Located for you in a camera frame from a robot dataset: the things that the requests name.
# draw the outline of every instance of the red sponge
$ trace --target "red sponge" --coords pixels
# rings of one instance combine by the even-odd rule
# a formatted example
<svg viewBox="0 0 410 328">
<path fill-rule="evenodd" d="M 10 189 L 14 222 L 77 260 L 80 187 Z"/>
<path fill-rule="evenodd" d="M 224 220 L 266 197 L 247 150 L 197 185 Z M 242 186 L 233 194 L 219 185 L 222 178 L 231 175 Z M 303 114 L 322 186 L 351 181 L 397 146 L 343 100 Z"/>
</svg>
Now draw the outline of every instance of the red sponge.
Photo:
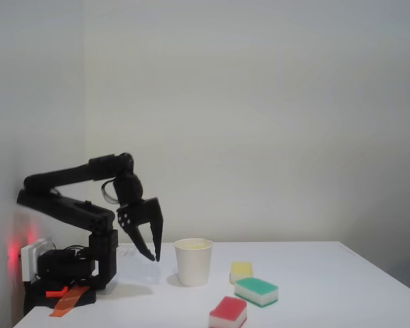
<svg viewBox="0 0 410 328">
<path fill-rule="evenodd" d="M 225 296 L 210 312 L 211 328 L 240 328 L 247 319 L 247 304 L 243 299 Z"/>
</svg>

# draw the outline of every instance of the paper cup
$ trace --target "paper cup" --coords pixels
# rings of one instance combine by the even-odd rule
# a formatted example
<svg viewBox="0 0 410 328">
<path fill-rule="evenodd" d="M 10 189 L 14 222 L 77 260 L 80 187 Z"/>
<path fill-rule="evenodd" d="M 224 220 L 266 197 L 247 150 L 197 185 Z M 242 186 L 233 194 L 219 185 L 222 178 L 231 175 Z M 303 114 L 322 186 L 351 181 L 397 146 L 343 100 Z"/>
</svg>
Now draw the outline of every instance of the paper cup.
<svg viewBox="0 0 410 328">
<path fill-rule="evenodd" d="M 174 243 L 178 260 L 179 282 L 188 287 L 206 285 L 210 275 L 213 242 L 200 238 L 181 239 Z"/>
</svg>

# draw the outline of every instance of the orange strip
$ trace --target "orange strip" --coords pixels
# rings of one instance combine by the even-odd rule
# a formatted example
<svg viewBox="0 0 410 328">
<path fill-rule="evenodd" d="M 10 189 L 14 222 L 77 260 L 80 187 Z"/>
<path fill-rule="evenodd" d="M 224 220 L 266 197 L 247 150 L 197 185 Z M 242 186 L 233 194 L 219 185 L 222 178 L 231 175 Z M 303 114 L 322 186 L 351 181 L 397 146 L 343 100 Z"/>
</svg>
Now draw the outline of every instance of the orange strip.
<svg viewBox="0 0 410 328">
<path fill-rule="evenodd" d="M 46 292 L 46 297 L 63 297 L 68 292 L 68 287 L 65 286 L 63 290 L 59 292 Z"/>
<path fill-rule="evenodd" d="M 81 298 L 83 293 L 89 290 L 89 286 L 74 286 L 56 304 L 55 310 L 50 316 L 61 318 L 71 311 Z"/>
</svg>

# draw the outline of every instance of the sponge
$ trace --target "sponge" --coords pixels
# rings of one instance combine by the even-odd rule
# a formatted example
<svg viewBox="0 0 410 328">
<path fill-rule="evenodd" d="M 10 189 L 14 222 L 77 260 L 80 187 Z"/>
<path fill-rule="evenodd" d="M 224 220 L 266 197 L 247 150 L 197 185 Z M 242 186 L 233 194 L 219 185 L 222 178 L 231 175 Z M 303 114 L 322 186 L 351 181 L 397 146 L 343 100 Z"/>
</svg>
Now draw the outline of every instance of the sponge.
<svg viewBox="0 0 410 328">
<path fill-rule="evenodd" d="M 257 278 L 246 278 L 235 283 L 235 295 L 264 307 L 278 300 L 278 286 Z"/>
<path fill-rule="evenodd" d="M 242 299 L 225 296 L 210 312 L 211 328 L 240 328 L 247 319 L 247 304 Z"/>
<path fill-rule="evenodd" d="M 233 262 L 231 265 L 231 284 L 235 284 L 237 280 L 250 278 L 254 276 L 251 262 Z"/>
</svg>

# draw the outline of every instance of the green sponge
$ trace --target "green sponge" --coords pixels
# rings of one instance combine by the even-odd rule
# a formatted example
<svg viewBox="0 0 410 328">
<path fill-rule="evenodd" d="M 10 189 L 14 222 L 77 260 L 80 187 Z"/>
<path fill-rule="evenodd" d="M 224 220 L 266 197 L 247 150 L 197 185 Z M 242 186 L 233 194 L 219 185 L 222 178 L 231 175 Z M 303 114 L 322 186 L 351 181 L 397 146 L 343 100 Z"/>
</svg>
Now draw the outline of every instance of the green sponge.
<svg viewBox="0 0 410 328">
<path fill-rule="evenodd" d="M 245 278 L 235 283 L 235 295 L 263 308 L 278 300 L 278 286 L 258 278 Z"/>
</svg>

